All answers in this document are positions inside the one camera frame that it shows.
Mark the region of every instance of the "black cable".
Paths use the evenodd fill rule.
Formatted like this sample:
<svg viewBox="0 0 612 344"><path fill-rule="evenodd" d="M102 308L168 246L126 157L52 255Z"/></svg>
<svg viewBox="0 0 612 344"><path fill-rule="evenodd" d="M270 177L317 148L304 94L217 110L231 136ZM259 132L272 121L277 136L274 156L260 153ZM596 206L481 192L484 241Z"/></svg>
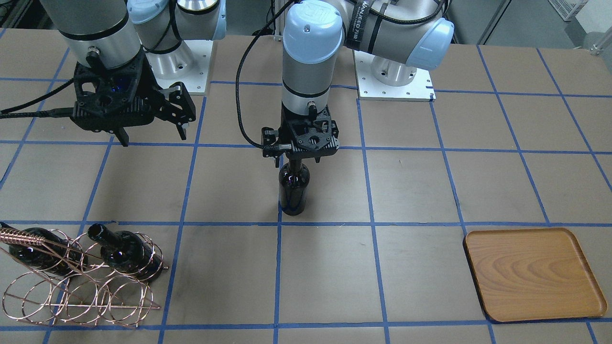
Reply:
<svg viewBox="0 0 612 344"><path fill-rule="evenodd" d="M251 41L251 44L249 44L247 49L244 51L244 54L242 55L242 59L240 60L240 64L238 65L238 70L236 71L236 112L238 114L238 126L240 127L240 133L242 133L242 136L244 137L245 140L247 140L249 144L259 149L274 149L274 148L272 146L263 146L262 144L256 143L255 141L251 140L250 137L248 137L247 132L245 132L244 130L244 126L242 125L242 113L240 112L240 72L242 71L242 66L244 65L244 61L247 59L248 52L251 51L251 49L255 45L255 42L257 42L257 40L262 36L262 33L264 32L264 30L269 28L270 25L278 17L280 17L280 15L294 2L299 2L299 0L288 1L285 5L283 5L283 7L280 8L280 10L278 10L278 12L272 17L272 19L270 19L266 23L266 25L263 28L261 28L259 32L257 32L257 35L253 38L253 40Z"/></svg>
<svg viewBox="0 0 612 344"><path fill-rule="evenodd" d="M453 0L446 0L446 6L444 6L444 12L442 13L442 15L446 15L446 12L448 12L450 5L453 3Z"/></svg>
<svg viewBox="0 0 612 344"><path fill-rule="evenodd" d="M268 15L270 14L274 15L274 0L270 0L270 8L268 9L268 12L266 13L266 21L268 21ZM276 21L272 23L272 30L276 32Z"/></svg>
<svg viewBox="0 0 612 344"><path fill-rule="evenodd" d="M177 36L177 30L175 29L175 27L176 27L176 18L174 17L174 9L176 8L176 1L175 0L171 0L170 3L168 4L168 6L170 6L170 19L168 19L168 25L166 25L166 29L163 31L162 36L159 38L157 43L155 43L153 48L148 49L148 48L143 46L144 52L146 52L146 53L153 52L153 51L155 51L155 49L157 49L157 47L159 47L159 45L162 43L163 39L166 38L166 35L168 34L168 31L170 31L170 28L173 29L174 36L177 39L179 39L179 40L181 39L180 37Z"/></svg>
<svg viewBox="0 0 612 344"><path fill-rule="evenodd" d="M41 95L40 97L38 97L38 98L36 98L36 99L34 99L34 100L30 100L30 101L29 101L29 102L27 102L27 103L24 103L24 104L21 104L21 105L17 105L16 107L12 107L12 108L8 108L8 109L4 109L4 110L0 111L0 114L6 114L6 113L11 113L11 112L14 112L14 111L19 111L19 110L22 110L22 109L27 108L27 107L28 107L28 106L30 106L30 105L34 105L34 104L36 104L36 103L40 103L40 102L42 102L43 100L45 100L45 99L47 99L47 98L49 98L49 97L51 97L51 96L53 96L53 95L56 95L56 94L57 94L57 93L59 93L61 90L63 90L63 89L65 89L66 87L70 86L70 85L71 85L71 84L72 84L74 81L75 81L75 80L74 80L74 78L72 78L72 79L70 79L70 80L66 81L66 83L64 83L62 86L60 86L60 87L58 87L58 88L54 89L53 91L51 91L51 92L49 92L49 93L47 93L47 94L45 94L45 95Z"/></svg>
<svg viewBox="0 0 612 344"><path fill-rule="evenodd" d="M357 0L348 0L353 4L357 4ZM372 13L373 15L379 17L382 20L388 21L389 23L393 23L393 24L399 24L399 25L415 25L415 24L422 24L425 23L427 21L430 21L432 19L434 19L438 13L440 13L440 11L442 10L442 8L444 7L444 5L446 4L446 7L448 8L448 3L449 0L440 0L440 2L438 3L438 6L436 7L436 9L433 11L432 14L428 15L427 17L423 17L423 18L419 18L419 19L413 19L413 20L399 20L399 19L395 19L392 17L389 17L387 15L384 15L372 8L370 8L370 13Z"/></svg>
<svg viewBox="0 0 612 344"><path fill-rule="evenodd" d="M43 111L35 111L35 112L17 112L17 113L3 113L0 114L0 119L7 118L61 118L61 117L70 117L72 115L73 108L57 108L53 110L43 110Z"/></svg>

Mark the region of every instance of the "light blue joint cap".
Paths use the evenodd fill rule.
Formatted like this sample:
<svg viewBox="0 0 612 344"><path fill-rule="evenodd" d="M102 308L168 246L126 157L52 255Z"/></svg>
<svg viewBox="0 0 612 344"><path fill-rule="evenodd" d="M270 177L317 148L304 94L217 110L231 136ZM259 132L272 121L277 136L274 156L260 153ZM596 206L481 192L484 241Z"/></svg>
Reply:
<svg viewBox="0 0 612 344"><path fill-rule="evenodd" d="M128 0L127 11L132 23L138 25L155 18L168 5L168 0Z"/></svg>
<svg viewBox="0 0 612 344"><path fill-rule="evenodd" d="M220 1L221 3L219 4L219 17L217 18L217 28L215 28L215 33L212 35L212 40L224 39L225 33L228 30L225 0Z"/></svg>
<svg viewBox="0 0 612 344"><path fill-rule="evenodd" d="M283 46L297 62L317 64L332 57L342 44L342 17L320 0L303 0L287 14Z"/></svg>
<svg viewBox="0 0 612 344"><path fill-rule="evenodd" d="M444 18L438 19L410 53L406 65L426 70L438 68L449 49L454 31L453 23Z"/></svg>

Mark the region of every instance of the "blue tape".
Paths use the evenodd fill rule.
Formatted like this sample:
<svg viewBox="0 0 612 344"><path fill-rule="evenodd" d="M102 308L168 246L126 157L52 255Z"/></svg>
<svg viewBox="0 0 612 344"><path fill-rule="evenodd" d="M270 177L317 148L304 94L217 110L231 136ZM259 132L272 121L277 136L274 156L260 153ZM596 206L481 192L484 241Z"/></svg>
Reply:
<svg viewBox="0 0 612 344"><path fill-rule="evenodd" d="M80 225L82 221L61 221L61 220L11 220L4 219L7 223L18 225ZM85 221L86 225L94 223L117 223L120 226L179 226L180 222L147 222L147 221ZM371 222L281 222L283 226L371 226ZM405 227L449 227L460 226L460 222L374 222L375 226L405 226ZM555 227L612 227L612 223L591 223L591 222L510 222L510 221L466 221L466 226L555 226ZM184 226L277 226L277 222L184 222Z"/></svg>
<svg viewBox="0 0 612 344"><path fill-rule="evenodd" d="M547 223L550 223L550 220L548 219L548 215L546 214L546 209L544 209L544 204L542 203L542 199L540 197L540 193L538 192L537 187L536 187L536 183L534 182L534 179L531 176L531 172L529 170L529 167L527 166L527 161L525 160L525 156L521 152L521 147L518 144L517 136L514 133L514 129L512 128L512 124L510 123L510 118L508 117L508 114L506 113L506 108L504 107L504 104L501 101L501 97L499 96L497 87L495 87L495 82L493 82L493 77L491 76L491 72L489 71L489 67L487 66L487 62L485 61L485 56L482 54L482 50L480 49L479 46L476 46L476 49L478 49L478 54L480 55L480 60L482 61L482 65L485 67L485 71L487 72L487 77L489 78L489 82L491 83L491 87L493 87L493 91L495 92L495 96L498 99L499 107L501 108L501 111L504 114L504 118L506 119L506 123L508 124L508 128L510 129L510 134L512 135L512 139L514 140L515 146L517 147L517 150L518 150L518 155L521 157L521 161L523 162L523 166L525 167L525 172L527 172L527 177L529 178L529 183L531 183L531 187L533 188L533 191L535 193L535 197L537 198L537 202L540 205L540 210L542 211L542 215L544 216L544 220Z"/></svg>
<svg viewBox="0 0 612 344"><path fill-rule="evenodd" d="M102 173L104 172L104 167L106 166L106 162L108 161L108 156L110 155L111 148L113 147L114 137L111 138L107 142L106 151L104 152L104 157L102 158L102 162L100 164L100 169L98 170L98 174L95 177L94 187L91 190L91 194L89 195L89 200L87 202L87 207L85 208L85 214L83 214L83 223L79 228L78 235L83 234L85 226L87 224L87 218L89 217L89 212L91 211L91 206L94 204L95 193L98 191L98 185L100 185L100 180L102 178Z"/></svg>
<svg viewBox="0 0 612 344"><path fill-rule="evenodd" d="M361 136L361 152L364 159L364 173L365 173L365 189L368 195L368 210L370 211L370 227L372 233L372 246L374 248L374 263L376 265L376 279L378 281L378 295L381 302L381 313L382 313L382 321L385 324L383 326L384 329L384 337L385 344L391 343L391 338L389 335L389 327L386 325L387 319L387 303L384 297L384 288L383 288L383 274L381 272L380 265L380 256L378 254L378 240L376 238L376 225L374 218L374 203L372 201L372 191L370 186L370 169L368 168L368 156L365 150L365 131L364 131L364 121L361 113L361 102L359 98L357 98L357 117L359 119L359 134Z"/></svg>
<svg viewBox="0 0 612 344"><path fill-rule="evenodd" d="M63 65L64 65L64 63L66 62L66 58L68 57L68 53L69 53L69 52L70 52L70 48L67 48L67 49L66 49L66 51L64 52L64 55L63 55L63 57L62 57L61 61L59 62L59 66L58 66L58 67L57 67L57 69L55 70L55 74L53 75L53 79L55 79L55 78L57 78L57 77L58 77L59 72L62 70L62 66L63 66ZM54 82L54 81L52 81L52 82L49 84L49 87L47 88L47 92L51 92L51 90L53 89L53 85L54 85L54 84L55 84L55 82ZM40 103L39 107L38 107L38 111L42 110L42 108L43 108L44 104L45 104L45 101L43 100L43 101ZM31 126L33 126L33 125L34 125L34 121L35 121L35 120L36 120L36 118L34 118L34 119L32 120L32 122L30 123L30 125L31 125ZM24 137L23 137L23 141L24 141L24 142L26 141L28 134L29 134L29 132L27 132L27 133L26 133L26 135L24 135ZM94 193L94 194L95 194L95 188L96 188L96 186L94 185L94 188L93 188L93 191L92 191L92 193ZM58 293L58 296L56 297L56 303L57 303L57 304L59 303L59 301L62 299L62 297L63 297L63 296L64 296L64 292L63 292L63 291L60 291L60 292ZM54 314L55 314L55 313L57 313L57 309L58 309L58 307L59 307L59 306L55 306L55 307L54 307L54 311L53 311L53 313L54 313ZM52 326L52 325L54 324L54 322L55 322L55 318L53 318L53 319L49 320L49 326ZM43 344L47 344L47 343L49 342L49 338L50 338L50 337L51 337L51 329L49 328L49 329L47 330L47 332L45 333L45 337L43 338L42 343L43 343Z"/></svg>
<svg viewBox="0 0 612 344"><path fill-rule="evenodd" d="M586 322L586 328L589 330L589 334L591 335L591 340L593 341L593 344L599 344L599 342L597 341L597 338L595 337L595 332L593 331L593 327L591 326L590 322Z"/></svg>
<svg viewBox="0 0 612 344"><path fill-rule="evenodd" d="M491 344L497 344L497 340L495 340L495 333L493 332L493 326L488 324L487 327L489 329L489 337L491 337Z"/></svg>
<svg viewBox="0 0 612 344"><path fill-rule="evenodd" d="M557 91L559 92L559 95L561 96L561 99L563 99L563 102L565 103L565 107L567 108L567 111L569 111L570 116L572 117L572 120L574 121L574 124L576 125L576 128L578 128L578 131L580 132L580 136L582 136L582 139L584 140L584 143L586 144L586 147L589 149L589 152L591 152L591 155L593 156L593 159L595 160L595 164L597 165L597 168L599 169L600 173L603 176L603 180L606 182L606 184L608 184L608 189L610 189L610 191L612 191L612 184L610 184L610 180L608 179L608 176L606 176L606 172L604 172L604 170L602 168L602 165L599 163L599 159L597 159L597 156L593 153L593 148L591 148L591 145L589 144L589 141L586 139L586 135L584 134L584 132L582 131L582 128L578 124L578 120L576 119L576 116L574 116L574 113L573 113L572 109L570 108L570 105L567 102L567 99L563 95L563 92L561 92L561 88L559 87L559 84L557 84L557 81L554 79L553 73L550 71L550 68L548 68L548 64L546 64L546 61L544 60L544 56L542 56L542 52L538 48L536 48L535 50L537 51L538 55L540 56L540 59L542 60L542 63L544 64L544 67L546 67L546 71L548 72L548 75L553 80L554 86L556 87Z"/></svg>
<svg viewBox="0 0 612 344"><path fill-rule="evenodd" d="M23 134L23 138L19 142L19 146L17 146L17 150L13 154L13 158L10 160L10 163L6 168L4 175L2 175L2 179L0 179L0 190L2 190L2 188L4 187L4 183L6 183L6 180L8 180L10 172L13 170L13 166L15 166L17 157L19 156L19 153L21 152L21 148L23 148L26 138L28 137L28 135L30 134L30 131L32 130L32 127L34 126L35 120L36 118L32 118L32 120L30 121L30 125L26 129L26 132Z"/></svg>
<svg viewBox="0 0 612 344"><path fill-rule="evenodd" d="M200 133L202 132L202 123L204 122L204 112L206 109L206 98L202 100L202 109L200 110L200 122L198 123L198 130L195 135L195 142L199 142ZM185 226L185 215L187 213L187 203L189 201L189 192L191 189L191 183L193 180L193 170L195 168L196 158L198 156L198 146L193 147L191 164L189 166L189 174L187 176L187 185L185 186L185 196L183 197L183 205L181 209L181 222L179 229L176 234L176 243L174 245L174 258L172 260L172 267L170 269L170 280L168 282L168 291L166 292L166 302L164 303L163 315L162 315L162 328L159 331L159 337L157 339L158 344L163 344L163 338L165 335L165 326L168 322L168 311L170 310L170 301L172 299L172 290L174 289L174 278L176 276L176 266L179 261L179 251L181 249L181 239L183 234L183 227Z"/></svg>
<svg viewBox="0 0 612 344"><path fill-rule="evenodd" d="M436 110L433 107L433 103L429 103L429 109L431 110L431 115L433 116L433 125L436 127L438 141L440 143L440 148L442 149L442 158L444 159L444 166L446 167L446 173L449 177L450 189L453 191L453 198L455 199L455 206L457 207L457 216L459 217L461 230L463 230L463 236L466 236L468 235L468 231L465 228L463 213L461 213L461 203L459 202L459 196L457 195L457 188L455 187L455 180L453 179L453 174L450 171L449 158L446 155L446 150L444 149L444 142L442 141L442 132L440 131L440 126L438 125L438 118L436 117Z"/></svg>
<svg viewBox="0 0 612 344"><path fill-rule="evenodd" d="M563 323L612 323L612 318L571 318L552 320L516 321L504 324L563 324ZM354 328L354 327L442 327L442 326L488 326L496 324L488 320L439 320L439 321L389 321L364 322L364 323L279 323L279 329L325 329L325 328ZM173 330L244 330L244 329L273 329L274 324L167 324L162 325L139 325L138 329L159 331L164 328ZM43 326L0 326L2 331L16 332L42 332L48 328ZM134 331L131 328L119 325L99 325L92 329L78 325L55 326L52 331Z"/></svg>
<svg viewBox="0 0 612 344"><path fill-rule="evenodd" d="M564 97L573 97L573 98L612 98L612 95L603 95L603 94L564 94Z"/></svg>
<svg viewBox="0 0 612 344"><path fill-rule="evenodd" d="M0 77L1 81L33 81L33 82L41 82L41 83L56 83L56 82L66 82L68 80L65 79L45 79L45 78L7 78Z"/></svg>
<svg viewBox="0 0 612 344"><path fill-rule="evenodd" d="M274 333L272 343L278 344L278 323L280 317L280 271L281 271L281 244L283 239L283 211L278 202L278 225L277 225L277 241L276 241L276 272L274 277Z"/></svg>

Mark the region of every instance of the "blue grid line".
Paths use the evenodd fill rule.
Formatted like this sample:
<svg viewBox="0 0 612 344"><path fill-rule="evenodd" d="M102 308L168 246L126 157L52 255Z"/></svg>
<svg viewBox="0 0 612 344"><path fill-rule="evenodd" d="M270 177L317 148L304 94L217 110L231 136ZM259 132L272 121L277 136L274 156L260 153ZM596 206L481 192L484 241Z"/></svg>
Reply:
<svg viewBox="0 0 612 344"><path fill-rule="evenodd" d="M599 163L597 156L593 153L593 149L591 148L589 141L586 139L586 135L584 134L584 132L582 131L582 128L578 124L578 120L576 119L576 116L574 116L574 113L572 109L570 108L570 105L567 102L567 99L565 99L565 96L563 95L563 92L561 92L561 88L559 87L559 84L557 84L557 81L554 79L553 73L551 72L550 68L548 68L548 64L546 64L546 61L544 61L544 56L542 56L542 52L538 48L536 48L535 50L540 56L540 59L542 60L544 67L546 67L546 71L550 75L550 78L553 80L554 86L557 88L557 91L559 92L561 99L563 99L563 102L565 103L565 107L567 108L567 111L569 111L570 116L572 117L572 120L574 121L574 124L576 125L576 128L578 128L578 131L580 132L580 136L582 136L582 139L584 140L586 147L589 149L589 152L591 152L591 155L593 156L593 159L595 160L595 164L597 165L597 168L599 168L599 171L601 172L603 176L603 180L606 181L606 184L608 184L608 188L612 191L612 184L610 184L610 180L608 179L608 176L606 176L606 173L603 171L603 168L601 164Z"/></svg>
<svg viewBox="0 0 612 344"><path fill-rule="evenodd" d="M488 324L487 328L489 330L489 337L491 337L491 344L497 344L497 340L495 339L495 332L493 332L493 325Z"/></svg>
<svg viewBox="0 0 612 344"><path fill-rule="evenodd" d="M20 144L21 140L0 140L0 144ZM106 141L48 141L48 140L26 140L24 144L63 144L63 145L83 145L83 146L105 146ZM120 146L120 142L113 142L113 146ZM156 147L206 147L206 148L248 148L256 149L250 144L232 144L232 143L164 143L164 142L130 142L131 146L156 146ZM340 149L360 151L363 148L360 146L342 146ZM366 146L366 151L435 151L441 152L442 148L437 147L391 147L391 146ZM448 148L447 152L483 152L483 153L530 153L530 154L597 154L597 155L612 155L612 151L550 151L536 149L490 149L490 148Z"/></svg>
<svg viewBox="0 0 612 344"><path fill-rule="evenodd" d="M488 320L438 320L438 321L371 321L364 323L280 323L279 329L327 329L327 328L352 328L352 327L441 327L441 326L489 326L493 324L565 324L565 323L612 323L612 318L569 318L538 321L516 321L511 323L492 323ZM225 329L273 329L274 324L167 324L167 325L139 325L139 329L159 331L170 330L225 330ZM18 332L42 332L46 326L0 326L1 331ZM53 331L133 331L119 325L100 325L94 330L90 327L79 325L55 326Z"/></svg>
<svg viewBox="0 0 612 344"><path fill-rule="evenodd" d="M370 211L370 228L372 232L372 246L374 248L374 263L376 265L376 279L378 281L378 294L381 301L381 313L382 323L384 329L385 344L391 344L391 337L389 335L389 326L387 325L387 304L384 298L383 288L383 273L381 271L380 255L378 253L378 240L376 235L376 225L374 220L374 203L372 201L372 191L370 186L370 169L368 168L368 156L365 151L365 132L364 132L364 121L361 115L361 102L357 98L357 117L359 118L359 134L361 135L361 153L364 158L364 173L365 173L365 189L368 195L368 210Z"/></svg>
<svg viewBox="0 0 612 344"><path fill-rule="evenodd" d="M102 173L104 168L106 167L106 161L108 161L108 156L110 155L111 148L113 147L114 137L111 138L107 142L106 151L104 152L104 157L102 158L102 162L100 164L100 169L98 170L98 175L95 177L94 187L91 190L91 194L89 195L89 200L87 202L87 207L85 208L85 214L83 214L83 221L81 224L81 228L79 228L77 236L83 234L85 226L87 224L87 218L89 217L89 212L91 211L91 206L94 204L95 193L98 191L98 185L100 185L100 180L102 179Z"/></svg>
<svg viewBox="0 0 612 344"><path fill-rule="evenodd" d="M204 122L204 112L206 109L206 98L202 100L202 109L200 110L200 122L198 123L198 130L195 135L195 142L200 140L200 133L202 132L202 123ZM181 210L181 219L179 224L178 232L176 233L176 243L174 245L174 258L172 260L172 267L170 269L170 280L168 282L168 291L166 292L166 302L164 303L163 316L162 316L162 328L159 331L159 337L157 339L158 344L163 344L163 337L165 335L165 326L168 321L168 311L170 310L170 301L172 298L172 290L174 289L174 278L176 276L176 266L179 261L179 251L181 248L181 238L183 234L183 227L185 226L185 215L187 213L187 203L189 201L189 192L191 189L191 183L193 180L193 170L195 168L196 158L198 156L198 147L193 147L191 164L189 166L189 175L187 176L187 185L185 186L185 197L183 198L183 206Z"/></svg>
<svg viewBox="0 0 612 344"><path fill-rule="evenodd" d="M53 78L57 78L59 71L62 69L62 66L64 65L66 58L68 57L68 52L70 51L70 48L66 49L64 56L62 57L61 61L59 62L59 66L55 71L55 74L53 75ZM49 87L47 87L47 92L51 92L51 88L53 87L53 82L51 82L49 84ZM42 107L44 106L45 101L43 100L38 107L38 111L42 110ZM13 159L11 159L9 166L7 167L6 171L4 172L4 175L2 176L2 179L0 179L0 190L2 190L2 188L4 187L4 183L6 182L6 180L9 178L10 172L13 169L13 166L15 166L15 162L17 161L17 157L19 156L19 153L21 152L21 148L23 148L23 145L25 144L25 141L28 139L28 135L30 134L30 131L32 131L32 128L34 126L34 122L36 121L36 118L32 118L32 121L30 121L30 124L28 125L28 128L26 129L26 132L23 134L23 138L21 138L21 141L19 142L19 146L17 147L17 150L15 151L15 154L13 155Z"/></svg>
<svg viewBox="0 0 612 344"><path fill-rule="evenodd" d="M595 332L593 331L593 327L591 326L591 322L590 321L586 322L586 328L589 330L589 334L591 335L591 340L593 341L593 344L599 344L599 342L597 341L597 337L595 336Z"/></svg>
<svg viewBox="0 0 612 344"><path fill-rule="evenodd" d="M94 185L93 188L91 190L91 194L89 195L89 200L87 202L87 206L85 208L85 213L83 214L83 220L81 221L81 225L79 227L78 233L77 233L77 237L80 236L81 234L83 234L83 230L85 228L85 223L87 221L87 217L89 216L89 211L91 210L91 205L94 202L94 197L95 197L95 192L98 189L98 185L100 184L100 178L102 177L102 171L104 170L104 166L106 165L106 161L108 160L108 154L110 153L111 150L111 143L113 142L113 138L111 137L108 140L108 146L106 147L106 151L104 153L104 156L102 158L102 162L100 164L100 168L98 170L98 174L95 177L95 181L94 181ZM58 296L55 300L55 303L58 304L60 303L60 300L62 299L62 297L64 297L64 292L60 291L58 293ZM53 313L57 312L59 306L55 306L54 307L54 311ZM49 326L52 326L55 323L55 319L53 318L52 320L49 321ZM43 344L47 344L49 342L49 338L51 337L51 331L52 331L52 327L50 327L47 332L45 333L45 337L43 338Z"/></svg>
<svg viewBox="0 0 612 344"><path fill-rule="evenodd" d="M346 89L354 89L357 90L357 86L349 86L349 85L331 85L330 88L346 88Z"/></svg>
<svg viewBox="0 0 612 344"><path fill-rule="evenodd" d="M463 220L463 213L461 212L461 203L459 202L459 196L457 195L457 188L455 186L453 174L450 171L449 158L446 154L446 149L444 148L444 142L442 142L442 132L440 131L440 126L438 125L438 117L436 116L436 110L433 107L433 103L429 103L429 109L431 110L431 115L433 116L433 124L436 127L436 134L438 134L438 141L442 150L442 158L444 158L444 166L446 167L446 173L449 177L450 189L453 191L453 198L455 199L455 206L457 207L457 216L459 217L461 230L463 230L463 236L466 236L468 235L468 231L465 228L465 221Z"/></svg>
<svg viewBox="0 0 612 344"><path fill-rule="evenodd" d="M4 175L2 176L2 179L0 179L0 190L2 190L2 188L4 187L4 183L6 183L6 180L8 180L10 172L13 170L13 166L15 166L15 162L17 161L17 157L19 156L19 153L21 152L21 148L23 148L25 140L28 137L28 135L30 134L30 131L32 130L32 127L34 126L34 121L35 120L36 120L36 118L32 118L32 120L30 121L30 124L28 125L28 128L26 129L26 132L23 134L23 138L19 142L19 146L17 146L17 150L13 154L13 158L11 159L9 165L7 166L6 171L4 172Z"/></svg>
<svg viewBox="0 0 612 344"><path fill-rule="evenodd" d="M494 91L473 91L467 89L435 89L436 92L441 93L465 93L465 94L503 94L503 95L526 95L530 97L560 97L560 94L553 93L523 93L523 92L497 92ZM602 94L564 94L566 97L579 97L579 98L612 98L612 95Z"/></svg>
<svg viewBox="0 0 612 344"><path fill-rule="evenodd" d="M283 166L283 156L281 155L280 167ZM277 238L276 238L276 271L274 277L274 333L272 336L272 344L278 344L278 323L280 317L280 265L281 265L281 245L283 235L283 211L278 202L278 224L277 224Z"/></svg>
<svg viewBox="0 0 612 344"><path fill-rule="evenodd" d="M58 78L14 78L14 77L0 77L1 81L46 81L46 82L61 82L65 83L68 79L58 79ZM234 81L222 81L222 80L212 80L211 84L235 84ZM244 85L252 85L252 86L283 86L282 83L265 83L265 82L255 82L255 81L241 81L240 84ZM345 89L359 89L357 86L345 85L345 84L332 84L330 88L345 88ZM469 89L435 89L435 92L441 93L464 93L464 94L495 94L494 91L475 91ZM551 93L528 93L528 92L498 92L498 94L504 95L526 95L526 96L541 96L541 97L560 97L559 94L551 94ZM580 98L612 98L612 95L605 94L564 94L565 97L580 97Z"/></svg>
<svg viewBox="0 0 612 344"><path fill-rule="evenodd" d="M231 84L234 85L236 84L235 81L216 81L216 80L211 80L211 84ZM240 82L241 85L254 85L254 86L283 86L282 83L260 83L260 82L255 82L255 81L241 81Z"/></svg>
<svg viewBox="0 0 612 344"><path fill-rule="evenodd" d="M222 81L222 80L211 80L211 84L236 84L235 81ZM283 86L283 83L264 83L257 81L241 81L241 85L252 85L252 86ZM330 88L346 88L346 89L357 89L357 86L343 85L343 84L332 84Z"/></svg>
<svg viewBox="0 0 612 344"><path fill-rule="evenodd" d="M17 225L81 225L82 221L65 221L65 220L11 220L4 219L4 222L14 223ZM88 220L86 225L94 223L117 223L120 226L179 226L178 221L112 221L112 220ZM184 226L277 226L277 222L182 222ZM371 222L287 222L280 223L283 226L371 226ZM504 222L504 221L465 221L466 226L555 226L555 227L612 227L612 223L589 223L589 222ZM404 226L404 227L451 227L461 226L460 222L374 222L375 226Z"/></svg>
<svg viewBox="0 0 612 344"><path fill-rule="evenodd" d="M487 72L487 77L489 78L489 82L491 83L491 87L493 87L493 91L495 92L495 96L498 99L499 107L501 108L501 111L504 114L504 118L506 119L506 123L508 123L508 128L510 129L510 134L512 134L512 139L514 140L514 144L515 144L515 146L517 147L517 150L518 150L518 155L521 157L521 161L523 162L523 166L525 167L525 172L527 172L527 177L529 178L529 182L531 183L531 187L534 190L535 197L537 198L537 202L540 204L540 209L542 210L542 215L544 215L544 220L546 220L546 222L549 223L550 220L548 219L548 215L546 214L546 209L544 209L544 204L542 203L542 199L540 197L540 193L537 191L536 183L534 182L534 179L531 176L531 172L529 170L529 167L527 166L527 161L525 160L525 156L521 152L521 147L518 144L517 136L514 133L514 129L512 128L512 124L510 123L510 118L508 117L508 114L506 113L506 108L504 107L504 104L501 101L501 97L499 96L497 87L495 87L495 82L493 82L493 77L491 76L491 72L489 71L489 67L487 66L487 62L485 61L485 56L482 54L482 50L480 49L480 46L477 45L476 49L478 49L478 54L480 55L480 60L482 61L482 65L485 67L485 71Z"/></svg>
<svg viewBox="0 0 612 344"><path fill-rule="evenodd" d="M564 94L563 96L573 98L612 98L612 95L605 94Z"/></svg>
<svg viewBox="0 0 612 344"><path fill-rule="evenodd" d="M62 57L61 61L59 62L59 66L58 66L58 68L55 70L55 74L53 75L53 79L55 79L55 78L57 78L57 77L58 77L59 71L62 69L62 66L63 66L63 65L64 65L64 63L65 63L66 58L68 57L68 53L69 53L69 52L70 52L70 48L66 48L66 51L64 52L64 55L63 55L63 57ZM49 84L49 87L47 88L47 92L51 92L51 90L53 89L53 85L54 85L54 84L55 84L55 81L52 81L52 82ZM41 101L41 103L40 103L40 105L39 105L39 107L38 107L38 111L42 110L42 108L43 108L44 104L45 104L45 101L44 101L44 100L43 100L43 101ZM32 122L30 123L30 128L29 128L30 130L31 130L31 127L33 127L33 126L34 126L34 122L35 122L35 120L36 120L36 118L32 119ZM23 141L24 141L24 142L26 141L28 134L29 134L29 131L28 131L28 133L26 133L26 135L24 135L24 137L23 137ZM59 301L60 301L60 300L61 300L61 298L63 297L63 294L64 294L64 293L63 293L62 291L60 291L60 292L58 293L58 295L57 295L57 297L56 297L56 303L57 303L57 304L59 303ZM55 307L54 307L54 313L57 311L57 309L58 309L58 306L55 306ZM53 319L49 320L49 326L53 325L54 323L55 323L55 318L53 318ZM47 344L47 343L49 342L49 338L50 338L50 337L51 337L51 327L49 327L49 329L47 329L47 331L46 331L46 333L45 333L45 336L44 336L44 338L43 338L43 340L42 340L42 343L43 343L43 344Z"/></svg>
<svg viewBox="0 0 612 344"><path fill-rule="evenodd" d="M66 82L68 79L46 79L46 78L7 78L0 77L0 81L35 81L41 83L57 83L57 82Z"/></svg>

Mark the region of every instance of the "bottle neck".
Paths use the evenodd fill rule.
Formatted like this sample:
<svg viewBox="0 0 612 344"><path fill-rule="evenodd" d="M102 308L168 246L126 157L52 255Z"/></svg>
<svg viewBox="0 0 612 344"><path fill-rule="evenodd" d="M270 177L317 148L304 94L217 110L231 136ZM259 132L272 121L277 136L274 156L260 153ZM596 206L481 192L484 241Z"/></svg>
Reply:
<svg viewBox="0 0 612 344"><path fill-rule="evenodd" d="M87 236L107 250L117 251L123 246L123 240L120 236L108 230L105 225L99 223L95 223L89 227Z"/></svg>
<svg viewBox="0 0 612 344"><path fill-rule="evenodd" d="M14 228L12 226L9 226L9 225L7 225L4 222L0 222L0 228L10 228L10 229L14 230Z"/></svg>

